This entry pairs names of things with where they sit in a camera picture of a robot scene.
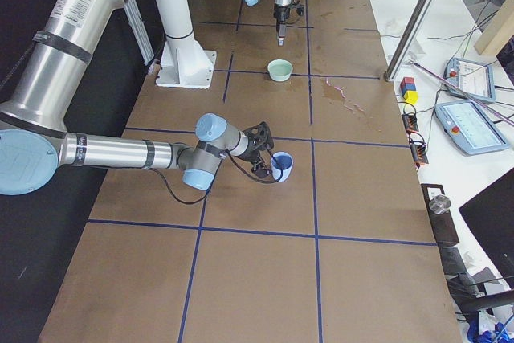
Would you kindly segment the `left black power connector box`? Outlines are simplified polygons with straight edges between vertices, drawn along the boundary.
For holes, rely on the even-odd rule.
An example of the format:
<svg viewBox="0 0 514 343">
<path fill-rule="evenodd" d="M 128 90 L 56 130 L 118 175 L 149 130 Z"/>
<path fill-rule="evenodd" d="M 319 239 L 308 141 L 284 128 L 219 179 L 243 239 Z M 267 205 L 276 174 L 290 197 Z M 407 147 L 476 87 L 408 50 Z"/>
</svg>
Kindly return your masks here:
<svg viewBox="0 0 514 343">
<path fill-rule="evenodd" d="M 402 114 L 402 122 L 407 133 L 418 131 L 418 119 L 414 114 Z"/>
</svg>

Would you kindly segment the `red wooden block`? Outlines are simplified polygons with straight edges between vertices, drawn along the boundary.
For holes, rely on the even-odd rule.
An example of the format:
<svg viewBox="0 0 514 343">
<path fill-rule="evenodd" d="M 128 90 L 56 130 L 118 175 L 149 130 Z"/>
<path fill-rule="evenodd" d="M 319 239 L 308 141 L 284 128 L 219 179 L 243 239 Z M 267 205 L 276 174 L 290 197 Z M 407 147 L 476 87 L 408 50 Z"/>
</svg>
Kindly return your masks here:
<svg viewBox="0 0 514 343">
<path fill-rule="evenodd" d="M 415 87 L 415 82 L 414 82 L 414 79 L 412 77 L 404 77 L 401 81 L 401 85 L 403 87 L 408 87 L 408 88 L 414 88 Z"/>
</svg>

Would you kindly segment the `yellow wooden block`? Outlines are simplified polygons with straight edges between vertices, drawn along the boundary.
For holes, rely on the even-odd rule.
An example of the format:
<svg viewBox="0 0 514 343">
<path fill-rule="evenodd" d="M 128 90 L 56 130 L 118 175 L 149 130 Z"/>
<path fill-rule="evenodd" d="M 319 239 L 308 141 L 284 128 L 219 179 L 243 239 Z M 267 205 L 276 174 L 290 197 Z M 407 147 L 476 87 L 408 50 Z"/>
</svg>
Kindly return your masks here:
<svg viewBox="0 0 514 343">
<path fill-rule="evenodd" d="M 405 102 L 409 104 L 416 104 L 418 101 L 418 92 L 414 90 L 407 90 L 403 93 Z"/>
</svg>

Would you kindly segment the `near blue teach pendant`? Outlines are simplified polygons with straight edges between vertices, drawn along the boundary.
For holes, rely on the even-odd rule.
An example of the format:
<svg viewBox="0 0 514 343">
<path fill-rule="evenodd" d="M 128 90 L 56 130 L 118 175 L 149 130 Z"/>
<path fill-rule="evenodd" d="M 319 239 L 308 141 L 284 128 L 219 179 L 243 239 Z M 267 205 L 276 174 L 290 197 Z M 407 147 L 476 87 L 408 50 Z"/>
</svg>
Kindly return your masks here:
<svg viewBox="0 0 514 343">
<path fill-rule="evenodd" d="M 436 104 L 434 111 L 443 130 L 466 155 L 493 153 L 510 147 L 505 136 L 475 102 Z"/>
</svg>

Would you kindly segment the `blue teach pendant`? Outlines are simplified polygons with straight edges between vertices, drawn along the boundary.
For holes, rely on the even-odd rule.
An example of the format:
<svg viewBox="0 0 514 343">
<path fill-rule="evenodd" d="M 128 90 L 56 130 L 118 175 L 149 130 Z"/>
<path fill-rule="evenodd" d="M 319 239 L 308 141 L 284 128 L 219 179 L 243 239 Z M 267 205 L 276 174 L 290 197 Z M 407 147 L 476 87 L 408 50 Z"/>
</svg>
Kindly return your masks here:
<svg viewBox="0 0 514 343">
<path fill-rule="evenodd" d="M 443 130 L 466 155 L 493 153 L 510 147 L 505 136 L 475 102 L 436 104 L 434 111 Z"/>
<path fill-rule="evenodd" d="M 483 102 L 496 102 L 493 70 L 490 64 L 453 58 L 447 63 L 444 79 Z"/>
</svg>

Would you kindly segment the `blue-grey plastic cup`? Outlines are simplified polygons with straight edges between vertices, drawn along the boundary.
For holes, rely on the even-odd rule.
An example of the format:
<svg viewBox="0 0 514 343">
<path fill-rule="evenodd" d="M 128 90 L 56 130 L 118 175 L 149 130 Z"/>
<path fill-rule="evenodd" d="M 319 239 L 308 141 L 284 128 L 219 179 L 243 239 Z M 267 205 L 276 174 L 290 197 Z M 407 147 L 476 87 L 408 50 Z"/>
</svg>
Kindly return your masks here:
<svg viewBox="0 0 514 343">
<path fill-rule="evenodd" d="M 286 152 L 277 152 L 274 154 L 281 168 L 281 179 L 277 182 L 285 182 L 292 171 L 292 167 L 294 165 L 293 158 Z"/>
</svg>

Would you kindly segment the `black monitor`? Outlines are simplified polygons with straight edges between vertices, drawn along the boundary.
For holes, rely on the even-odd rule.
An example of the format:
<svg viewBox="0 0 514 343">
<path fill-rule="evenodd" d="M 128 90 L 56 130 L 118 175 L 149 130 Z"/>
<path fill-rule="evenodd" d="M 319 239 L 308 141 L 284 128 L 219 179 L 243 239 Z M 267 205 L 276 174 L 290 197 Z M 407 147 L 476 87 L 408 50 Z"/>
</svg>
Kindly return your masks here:
<svg viewBox="0 0 514 343">
<path fill-rule="evenodd" d="M 465 223 L 513 288 L 513 171 L 509 171 L 459 211 Z"/>
</svg>

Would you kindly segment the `reacher grabber stick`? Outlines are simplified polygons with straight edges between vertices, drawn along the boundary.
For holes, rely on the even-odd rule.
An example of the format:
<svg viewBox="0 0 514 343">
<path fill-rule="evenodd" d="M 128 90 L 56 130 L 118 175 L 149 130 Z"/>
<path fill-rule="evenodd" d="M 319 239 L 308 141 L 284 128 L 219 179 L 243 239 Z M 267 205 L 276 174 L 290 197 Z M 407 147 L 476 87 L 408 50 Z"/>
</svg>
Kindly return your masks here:
<svg viewBox="0 0 514 343">
<path fill-rule="evenodd" d="M 440 83 L 444 84 L 447 88 L 449 88 L 450 90 L 456 92 L 460 96 L 463 96 L 464 98 L 467 98 L 467 99 L 477 103 L 479 106 L 481 106 L 483 109 L 485 109 L 486 111 L 491 113 L 493 116 L 497 117 L 499 120 L 507 123 L 508 125 L 510 125 L 512 127 L 514 126 L 513 121 L 509 117 L 507 117 L 504 114 L 496 111 L 494 108 L 491 108 L 489 105 L 485 104 L 482 100 L 479 100 L 476 97 L 472 96 L 471 94 L 469 94 L 469 93 L 467 93 L 467 92 L 465 92 L 463 90 L 458 89 L 454 84 L 452 84 L 448 80 L 445 80 L 443 77 L 438 76 L 437 74 L 435 74 L 431 70 L 423 67 L 419 63 L 416 63 L 416 62 L 411 60 L 411 61 L 409 61 L 409 64 L 417 67 L 418 69 L 424 71 L 426 74 L 434 77 L 437 81 L 439 81 Z"/>
</svg>

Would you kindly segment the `black power connector box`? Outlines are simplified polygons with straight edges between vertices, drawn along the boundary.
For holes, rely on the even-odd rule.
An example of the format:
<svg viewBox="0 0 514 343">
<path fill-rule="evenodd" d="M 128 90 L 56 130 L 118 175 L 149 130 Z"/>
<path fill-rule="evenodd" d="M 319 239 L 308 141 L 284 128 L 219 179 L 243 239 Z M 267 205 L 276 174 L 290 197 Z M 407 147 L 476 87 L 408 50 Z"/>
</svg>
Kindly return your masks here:
<svg viewBox="0 0 514 343">
<path fill-rule="evenodd" d="M 428 165 L 426 143 L 424 141 L 409 141 L 410 151 L 414 164 L 417 166 Z"/>
<path fill-rule="evenodd" d="M 402 114 L 402 122 L 407 133 L 418 131 L 418 119 L 414 114 Z"/>
</svg>

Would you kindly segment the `light green bowl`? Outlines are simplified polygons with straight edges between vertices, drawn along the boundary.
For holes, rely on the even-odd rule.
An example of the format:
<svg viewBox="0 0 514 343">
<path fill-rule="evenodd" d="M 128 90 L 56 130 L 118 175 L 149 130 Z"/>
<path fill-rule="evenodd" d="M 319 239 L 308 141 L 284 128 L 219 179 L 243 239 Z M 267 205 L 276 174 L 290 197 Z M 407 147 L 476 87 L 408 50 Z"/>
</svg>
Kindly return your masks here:
<svg viewBox="0 0 514 343">
<path fill-rule="evenodd" d="M 290 79 L 293 66 L 286 59 L 274 59 L 267 65 L 270 78 L 276 82 L 284 82 Z"/>
</svg>

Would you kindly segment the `right black power connector box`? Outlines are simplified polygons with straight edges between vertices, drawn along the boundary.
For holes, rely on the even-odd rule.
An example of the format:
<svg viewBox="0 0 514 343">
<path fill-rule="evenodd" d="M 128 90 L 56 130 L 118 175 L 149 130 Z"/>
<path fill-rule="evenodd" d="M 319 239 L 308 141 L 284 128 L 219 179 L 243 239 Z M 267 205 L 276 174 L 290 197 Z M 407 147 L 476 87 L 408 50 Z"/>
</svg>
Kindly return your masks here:
<svg viewBox="0 0 514 343">
<path fill-rule="evenodd" d="M 428 165 L 426 143 L 424 141 L 409 141 L 410 151 L 414 164 L 417 166 Z"/>
</svg>

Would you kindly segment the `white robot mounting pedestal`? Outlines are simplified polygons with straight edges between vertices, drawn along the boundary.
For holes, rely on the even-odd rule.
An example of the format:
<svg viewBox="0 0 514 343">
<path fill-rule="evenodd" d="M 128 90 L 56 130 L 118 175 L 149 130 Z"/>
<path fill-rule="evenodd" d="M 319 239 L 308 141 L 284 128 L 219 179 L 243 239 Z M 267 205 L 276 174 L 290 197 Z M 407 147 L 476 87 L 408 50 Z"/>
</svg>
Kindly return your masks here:
<svg viewBox="0 0 514 343">
<path fill-rule="evenodd" d="M 167 88 L 210 86 L 215 51 L 205 51 L 194 36 L 187 0 L 156 0 L 166 43 L 156 83 Z"/>
</svg>

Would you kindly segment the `silver metal cylinder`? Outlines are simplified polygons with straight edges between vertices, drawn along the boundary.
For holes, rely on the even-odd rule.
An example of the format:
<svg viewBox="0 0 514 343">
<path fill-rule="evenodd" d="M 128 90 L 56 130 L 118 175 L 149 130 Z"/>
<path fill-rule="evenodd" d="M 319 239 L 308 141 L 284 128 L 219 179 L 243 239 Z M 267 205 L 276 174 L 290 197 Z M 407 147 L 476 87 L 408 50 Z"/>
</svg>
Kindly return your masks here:
<svg viewBox="0 0 514 343">
<path fill-rule="evenodd" d="M 451 208 L 451 200 L 444 194 L 438 194 L 428 202 L 428 207 L 433 214 L 444 214 Z"/>
</svg>

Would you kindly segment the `black flat box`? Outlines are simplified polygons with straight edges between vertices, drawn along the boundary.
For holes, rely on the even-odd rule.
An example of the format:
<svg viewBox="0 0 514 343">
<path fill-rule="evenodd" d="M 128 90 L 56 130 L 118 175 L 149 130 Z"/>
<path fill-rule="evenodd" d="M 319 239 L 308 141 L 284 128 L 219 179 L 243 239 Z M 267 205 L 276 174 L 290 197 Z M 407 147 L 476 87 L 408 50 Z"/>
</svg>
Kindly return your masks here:
<svg viewBox="0 0 514 343">
<path fill-rule="evenodd" d="M 432 198 L 439 194 L 445 194 L 443 186 L 440 184 L 422 183 L 421 189 L 436 243 L 440 247 L 456 246 L 459 243 L 459 237 L 451 217 L 451 212 L 447 210 L 445 213 L 435 214 L 429 209 L 429 202 Z"/>
</svg>

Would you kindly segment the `far blue teach pendant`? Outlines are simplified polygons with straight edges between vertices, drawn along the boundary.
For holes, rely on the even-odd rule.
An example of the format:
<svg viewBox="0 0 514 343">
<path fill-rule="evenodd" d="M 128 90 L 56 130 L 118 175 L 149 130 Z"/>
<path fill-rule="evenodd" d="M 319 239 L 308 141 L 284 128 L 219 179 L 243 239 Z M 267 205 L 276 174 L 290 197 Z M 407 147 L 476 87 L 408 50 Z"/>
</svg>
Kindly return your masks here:
<svg viewBox="0 0 514 343">
<path fill-rule="evenodd" d="M 490 64 L 453 58 L 447 63 L 444 79 L 483 102 L 496 102 L 493 70 Z"/>
</svg>

